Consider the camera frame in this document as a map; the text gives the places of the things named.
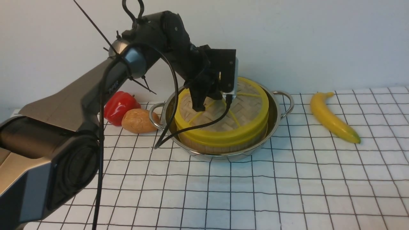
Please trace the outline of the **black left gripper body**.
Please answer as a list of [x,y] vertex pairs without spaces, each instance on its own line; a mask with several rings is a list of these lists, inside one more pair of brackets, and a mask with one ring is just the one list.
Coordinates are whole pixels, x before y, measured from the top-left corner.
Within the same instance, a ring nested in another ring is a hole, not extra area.
[[234,74],[236,49],[194,45],[179,14],[163,11],[145,15],[123,32],[123,38],[129,43],[145,44],[142,51],[147,69],[159,58],[168,60],[185,81],[185,88],[217,81],[221,92],[231,90],[229,79]]

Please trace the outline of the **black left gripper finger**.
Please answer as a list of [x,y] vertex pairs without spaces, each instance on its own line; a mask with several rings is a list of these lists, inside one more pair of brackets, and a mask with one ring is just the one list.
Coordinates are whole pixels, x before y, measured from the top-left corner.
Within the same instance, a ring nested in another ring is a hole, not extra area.
[[205,111],[204,102],[207,97],[213,99],[212,92],[212,84],[193,84],[190,87],[190,97],[194,111]]
[[219,88],[219,83],[214,81],[209,89],[209,97],[213,100],[222,100],[223,96]]

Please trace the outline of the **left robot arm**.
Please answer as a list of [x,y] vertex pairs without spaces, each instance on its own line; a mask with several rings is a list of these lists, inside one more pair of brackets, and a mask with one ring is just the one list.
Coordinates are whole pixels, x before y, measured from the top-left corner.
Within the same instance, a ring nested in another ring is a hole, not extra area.
[[235,49],[191,43],[180,15],[135,18],[117,35],[109,57],[59,92],[25,105],[1,124],[1,229],[47,218],[102,169],[106,103],[128,79],[144,78],[163,59],[193,91],[193,109],[222,99],[237,77]]

